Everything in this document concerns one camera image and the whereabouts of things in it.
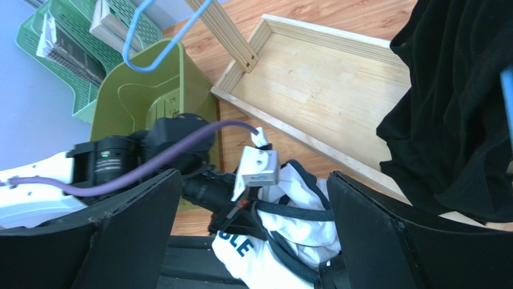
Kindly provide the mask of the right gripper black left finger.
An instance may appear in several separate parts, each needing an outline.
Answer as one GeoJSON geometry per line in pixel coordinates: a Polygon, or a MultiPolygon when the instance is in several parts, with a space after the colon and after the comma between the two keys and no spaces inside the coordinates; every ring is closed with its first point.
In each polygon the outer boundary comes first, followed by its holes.
{"type": "Polygon", "coordinates": [[[179,204],[176,170],[35,228],[1,231],[2,288],[155,288],[179,204]]]}

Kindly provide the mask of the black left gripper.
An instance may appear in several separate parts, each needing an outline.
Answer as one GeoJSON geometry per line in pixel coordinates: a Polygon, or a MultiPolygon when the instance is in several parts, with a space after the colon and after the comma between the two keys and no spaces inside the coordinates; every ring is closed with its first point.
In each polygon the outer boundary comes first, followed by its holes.
{"type": "Polygon", "coordinates": [[[265,236],[252,214],[252,205],[257,201],[257,187],[245,189],[242,196],[232,201],[233,173],[200,170],[182,178],[182,197],[212,212],[208,226],[210,233],[221,231],[233,235],[265,236]]]}

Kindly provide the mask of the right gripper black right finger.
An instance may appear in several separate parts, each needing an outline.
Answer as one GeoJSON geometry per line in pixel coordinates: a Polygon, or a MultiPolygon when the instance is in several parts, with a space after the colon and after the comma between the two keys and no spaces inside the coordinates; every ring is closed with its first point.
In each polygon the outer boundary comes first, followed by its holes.
{"type": "Polygon", "coordinates": [[[512,233],[445,219],[335,171],[331,210],[353,288],[511,288],[512,233]]]}

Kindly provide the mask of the white tank top navy trim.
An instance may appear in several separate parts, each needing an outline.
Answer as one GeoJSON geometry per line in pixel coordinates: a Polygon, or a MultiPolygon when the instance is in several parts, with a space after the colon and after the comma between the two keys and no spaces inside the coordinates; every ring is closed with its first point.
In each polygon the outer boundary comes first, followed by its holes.
{"type": "Polygon", "coordinates": [[[249,288],[314,288],[319,265],[341,252],[325,179],[296,160],[282,165],[277,185],[263,187],[251,216],[265,240],[219,231],[215,256],[249,288]]]}

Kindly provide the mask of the black garment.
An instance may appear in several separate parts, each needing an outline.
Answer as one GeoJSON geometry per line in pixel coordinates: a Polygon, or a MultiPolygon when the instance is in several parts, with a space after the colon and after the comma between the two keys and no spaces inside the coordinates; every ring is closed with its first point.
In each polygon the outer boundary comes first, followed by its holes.
{"type": "Polygon", "coordinates": [[[410,89],[377,127],[381,162],[413,206],[512,221],[512,146],[500,73],[512,64],[511,1],[418,1],[391,50],[410,89]]]}

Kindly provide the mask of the light blue wire hanger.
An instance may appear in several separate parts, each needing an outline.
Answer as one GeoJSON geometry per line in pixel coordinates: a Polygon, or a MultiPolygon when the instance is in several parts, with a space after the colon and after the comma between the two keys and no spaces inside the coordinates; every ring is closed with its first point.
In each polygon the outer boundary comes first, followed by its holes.
{"type": "Polygon", "coordinates": [[[147,9],[153,1],[146,0],[142,1],[136,8],[134,9],[130,24],[128,25],[128,31],[125,36],[125,42],[122,46],[121,55],[124,63],[136,72],[141,73],[149,73],[153,72],[167,57],[169,53],[171,53],[172,49],[178,44],[181,38],[187,33],[187,31],[193,26],[193,24],[206,12],[207,8],[217,1],[204,1],[203,4],[192,14],[191,18],[187,21],[187,23],[181,28],[181,30],[177,33],[175,38],[172,38],[171,41],[164,47],[164,49],[156,56],[156,59],[146,67],[140,67],[131,62],[131,51],[135,46],[133,45],[134,37],[138,38],[141,42],[143,48],[148,48],[152,44],[156,44],[157,41],[162,39],[162,32],[157,32],[157,26],[149,20],[147,16],[144,16],[143,13],[145,9],[147,9]],[[142,29],[137,28],[138,22],[140,19],[143,19],[143,24],[147,25],[151,28],[151,31],[155,34],[145,35],[142,29]]]}
{"type": "Polygon", "coordinates": [[[506,120],[508,123],[510,141],[512,141],[512,134],[513,134],[512,75],[513,75],[512,66],[508,66],[500,74],[500,82],[501,82],[501,86],[502,86],[502,93],[503,93],[503,99],[504,99],[504,104],[505,104],[505,113],[506,113],[506,120]]]}

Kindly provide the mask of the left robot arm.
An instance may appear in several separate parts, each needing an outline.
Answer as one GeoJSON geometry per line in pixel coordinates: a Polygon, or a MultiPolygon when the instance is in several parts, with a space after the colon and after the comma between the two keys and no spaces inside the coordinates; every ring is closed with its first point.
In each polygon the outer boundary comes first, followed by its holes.
{"type": "Polygon", "coordinates": [[[118,181],[131,188],[167,168],[192,172],[208,161],[215,133],[238,120],[209,123],[195,114],[160,118],[149,130],[111,135],[70,151],[1,172],[1,227],[33,228],[81,210],[98,187],[118,181]]]}

